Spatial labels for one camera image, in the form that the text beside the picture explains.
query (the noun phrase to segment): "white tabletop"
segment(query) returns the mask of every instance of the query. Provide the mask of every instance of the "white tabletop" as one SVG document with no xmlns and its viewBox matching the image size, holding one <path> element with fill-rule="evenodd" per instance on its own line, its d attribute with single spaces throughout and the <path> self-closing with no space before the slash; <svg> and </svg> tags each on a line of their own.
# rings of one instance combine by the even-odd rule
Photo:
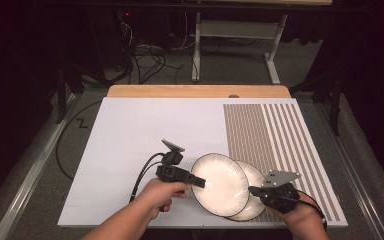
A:
<svg viewBox="0 0 384 240">
<path fill-rule="evenodd" d="M 260 120 L 249 106 L 256 107 Z M 265 140 L 255 141 L 256 131 L 247 127 L 254 123 L 248 123 L 247 116 L 252 121 L 257 119 L 255 126 L 262 126 L 258 131 L 265 131 L 258 136 L 266 136 Z M 231 129 L 232 126 L 238 127 L 237 130 Z M 347 226 L 298 104 L 294 99 L 279 98 L 105 98 L 58 225 L 97 226 L 128 204 L 145 162 L 154 153 L 168 151 L 161 142 L 163 138 L 186 149 L 179 165 L 186 170 L 190 170 L 199 157 L 220 153 L 245 160 L 263 174 L 267 174 L 268 169 L 300 172 L 302 177 L 294 185 L 316 198 L 328 225 Z M 252 141 L 238 150 L 235 146 L 242 141 L 246 143 L 247 138 Z M 145 175 L 138 192 L 155 177 L 155 170 L 156 167 L 151 168 Z M 192 192 L 188 192 L 187 199 L 173 202 L 170 212 L 159 214 L 150 227 L 284 226 L 268 211 L 241 223 L 212 215 L 201 207 Z"/>
</svg>

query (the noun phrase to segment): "table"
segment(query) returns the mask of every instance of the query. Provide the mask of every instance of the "table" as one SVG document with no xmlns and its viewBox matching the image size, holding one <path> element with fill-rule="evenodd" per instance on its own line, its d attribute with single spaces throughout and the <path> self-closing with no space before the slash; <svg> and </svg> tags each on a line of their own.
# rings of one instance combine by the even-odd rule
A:
<svg viewBox="0 0 384 240">
<path fill-rule="evenodd" d="M 264 111 L 254 115 L 252 108 Z M 260 117 L 269 122 L 255 121 Z M 257 128 L 247 128 L 252 126 L 252 121 L 257 122 Z M 289 131 L 282 124 L 288 125 Z M 264 130 L 263 125 L 272 127 Z M 228 130 L 234 127 L 240 130 Z M 190 170 L 200 156 L 217 152 L 248 161 L 263 173 L 269 169 L 298 171 L 303 177 L 296 181 L 297 188 L 316 198 L 324 209 L 328 225 L 347 225 L 296 100 L 290 98 L 288 90 L 283 86 L 211 85 L 111 87 L 101 105 L 58 225 L 96 226 L 126 205 L 146 160 L 156 152 L 168 151 L 160 142 L 162 138 L 186 149 L 179 165 L 186 170 Z M 144 176 L 139 191 L 155 177 L 154 173 L 155 169 Z M 214 216 L 189 193 L 187 199 L 174 199 L 171 211 L 160 214 L 150 227 L 285 226 L 268 211 L 241 223 Z"/>
<path fill-rule="evenodd" d="M 262 4 L 283 4 L 283 5 L 331 5 L 331 0 L 216 0 L 215 2 L 239 2 L 239 3 L 262 3 Z M 196 14 L 195 24 L 195 50 L 193 55 L 192 81 L 198 82 L 201 69 L 201 36 L 212 37 L 235 37 L 272 40 L 272 47 L 269 53 L 264 54 L 264 60 L 269 70 L 270 79 L 273 84 L 280 84 L 279 76 L 274 65 L 274 57 L 285 28 L 287 15 L 282 14 L 279 22 L 239 22 L 239 21 L 215 21 L 201 20 L 201 13 Z"/>
</svg>

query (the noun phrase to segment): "striped pattern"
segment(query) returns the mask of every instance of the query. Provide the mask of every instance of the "striped pattern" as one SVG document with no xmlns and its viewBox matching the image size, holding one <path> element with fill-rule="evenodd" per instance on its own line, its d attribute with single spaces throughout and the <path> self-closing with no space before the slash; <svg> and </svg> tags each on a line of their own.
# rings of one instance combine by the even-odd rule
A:
<svg viewBox="0 0 384 240">
<path fill-rule="evenodd" d="M 267 175 L 270 169 L 299 172 L 295 187 L 313 196 L 328 221 L 340 221 L 333 190 L 297 104 L 225 104 L 229 156 Z M 276 222 L 264 211 L 252 222 Z"/>
</svg>

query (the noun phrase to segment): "gray carpet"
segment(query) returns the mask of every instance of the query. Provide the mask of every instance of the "gray carpet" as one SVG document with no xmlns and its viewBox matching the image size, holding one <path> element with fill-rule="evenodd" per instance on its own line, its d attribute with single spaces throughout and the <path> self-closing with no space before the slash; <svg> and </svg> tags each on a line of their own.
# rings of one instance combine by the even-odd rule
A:
<svg viewBox="0 0 384 240">
<path fill-rule="evenodd" d="M 217 53 L 217 45 L 204 45 L 203 49 L 208 53 L 202 56 L 202 75 L 199 84 L 270 84 L 267 69 L 262 63 L 262 47 L 266 43 L 250 46 L 226 46 L 220 48 Z M 275 58 L 281 83 L 285 86 L 293 86 L 305 79 L 311 66 L 319 44 L 301 46 L 297 43 L 283 43 Z M 147 84 L 192 84 L 192 60 L 191 50 L 174 51 L 165 53 L 166 64 L 173 67 L 184 65 L 179 70 L 165 67 L 155 74 Z M 152 59 L 142 59 L 141 66 L 152 64 Z M 137 69 L 132 74 L 131 82 L 136 83 Z M 119 82 L 126 84 L 127 79 Z M 106 95 L 107 89 L 86 85 L 85 93 L 80 97 L 74 113 L 83 110 L 91 103 L 98 102 Z M 373 205 L 377 209 L 384 223 L 384 173 L 379 167 L 376 158 L 368 146 L 364 134 L 356 124 L 352 112 L 346 100 L 341 102 L 340 128 L 341 136 L 332 137 L 330 129 L 323 118 L 324 109 L 328 105 L 315 105 L 308 93 L 297 94 L 304 119 L 308 125 L 310 134 L 322 159 L 335 193 L 339 196 L 340 204 L 344 210 L 349 226 L 346 228 L 329 229 L 331 239 L 376 239 L 365 214 L 361 210 L 360 202 L 356 200 L 352 182 L 342 163 L 341 152 L 337 148 L 337 140 L 343 143 L 347 155 L 352 158 L 353 165 L 358 172 L 363 185 L 370 192 Z M 74 176 L 81 159 L 88 136 L 93 126 L 99 105 L 94 105 L 76 116 L 67 130 L 64 132 L 59 145 L 59 157 L 61 164 L 67 173 Z M 40 151 L 40 142 L 44 142 L 52 129 L 55 121 L 55 113 L 51 117 L 47 128 L 37 137 L 32 147 L 26 151 L 12 171 L 8 180 L 0 190 L 0 219 L 7 210 L 12 198 L 16 194 L 21 182 L 32 165 L 34 155 Z M 55 149 L 48 160 L 43 175 L 35 188 L 31 199 L 24 209 L 18 224 L 10 239 L 79 239 L 90 229 L 60 228 L 57 221 L 61 213 L 65 197 L 68 194 L 71 181 L 63 175 L 57 165 Z"/>
</svg>

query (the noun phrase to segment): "plate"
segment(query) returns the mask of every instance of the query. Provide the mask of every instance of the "plate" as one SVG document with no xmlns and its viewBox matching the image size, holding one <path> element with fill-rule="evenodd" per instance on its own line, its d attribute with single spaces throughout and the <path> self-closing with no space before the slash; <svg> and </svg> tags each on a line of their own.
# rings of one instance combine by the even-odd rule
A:
<svg viewBox="0 0 384 240">
<path fill-rule="evenodd" d="M 236 163 L 245 172 L 249 186 L 261 187 L 264 182 L 264 176 L 257 168 L 243 161 L 236 161 Z M 250 194 L 245 208 L 240 213 L 228 218 L 239 222 L 248 221 L 259 216 L 265 208 L 266 206 L 264 206 L 259 197 L 254 197 Z"/>
<path fill-rule="evenodd" d="M 192 185 L 192 191 L 207 211 L 221 217 L 240 213 L 249 199 L 248 179 L 232 159 L 218 153 L 200 157 L 191 173 L 205 179 L 205 188 Z"/>
</svg>

